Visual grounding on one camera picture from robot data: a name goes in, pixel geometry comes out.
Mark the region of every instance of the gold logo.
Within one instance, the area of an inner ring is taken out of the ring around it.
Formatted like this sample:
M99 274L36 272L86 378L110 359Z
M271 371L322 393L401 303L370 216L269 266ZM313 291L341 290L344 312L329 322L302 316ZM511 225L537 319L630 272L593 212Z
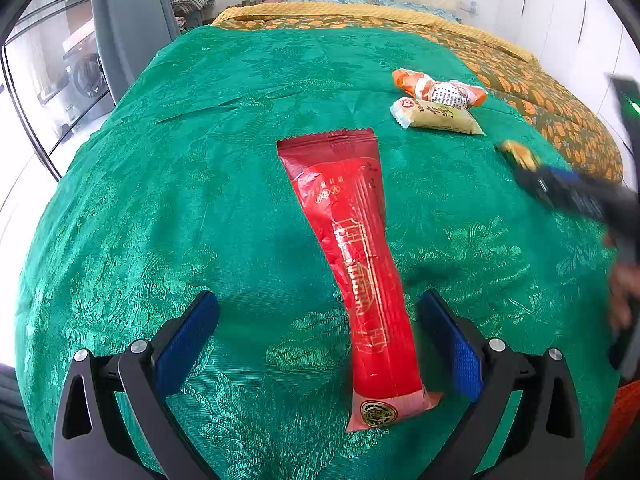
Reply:
M386 426L398 418L398 412L393 406L375 400L363 402L360 406L360 414L370 428Z

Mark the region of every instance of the beige snack package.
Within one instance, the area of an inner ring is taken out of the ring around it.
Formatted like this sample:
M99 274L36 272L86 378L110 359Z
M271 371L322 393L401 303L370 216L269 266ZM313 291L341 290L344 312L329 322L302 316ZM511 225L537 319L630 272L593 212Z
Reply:
M480 125L464 108L402 97L393 104L391 113L404 129L413 126L449 130L461 134L484 135Z

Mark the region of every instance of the human hand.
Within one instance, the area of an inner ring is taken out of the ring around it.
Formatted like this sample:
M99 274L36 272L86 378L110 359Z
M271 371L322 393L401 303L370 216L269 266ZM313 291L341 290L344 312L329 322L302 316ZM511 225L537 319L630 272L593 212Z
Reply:
M616 241L607 233L603 243L614 248ZM633 321L629 297L640 299L640 266L617 260L609 273L609 324L614 332L629 328Z

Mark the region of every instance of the metal screw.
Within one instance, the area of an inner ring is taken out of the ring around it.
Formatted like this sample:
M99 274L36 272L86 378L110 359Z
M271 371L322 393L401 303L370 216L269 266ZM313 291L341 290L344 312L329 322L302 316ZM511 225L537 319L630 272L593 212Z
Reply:
M74 354L74 361L84 361L88 355L89 352L86 349L82 348Z
M549 350L549 357L551 357L554 361L561 361L562 352L559 351L557 348L551 348Z
M491 341L489 341L489 346L491 347L491 350L494 350L496 352L504 352L504 350L507 348L507 345L504 344L504 341L498 338L491 339Z
M142 354L146 350L146 341L144 339L138 339L131 343L131 352L134 354Z

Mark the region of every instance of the green fabric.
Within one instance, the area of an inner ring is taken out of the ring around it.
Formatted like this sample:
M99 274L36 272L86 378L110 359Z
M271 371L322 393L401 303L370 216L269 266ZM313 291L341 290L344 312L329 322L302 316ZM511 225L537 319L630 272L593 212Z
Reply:
M380 142L386 235L412 319L434 287L517 351L561 348L593 452L618 382L606 358L611 255L601 229L545 210L515 185L496 142L564 162L499 99L472 111L486 136L403 130L389 112L402 95L391 78L400 67L478 84L448 50L389 30L201 27L158 54L78 151L22 274L17 373L49 456L73 353L151 337L207 288L220 324L168 404L223 479L414 480L423 471L467 402L416 330L422 377L445 392L441 405L344 433L347 317L275 149L283 137L365 127Z

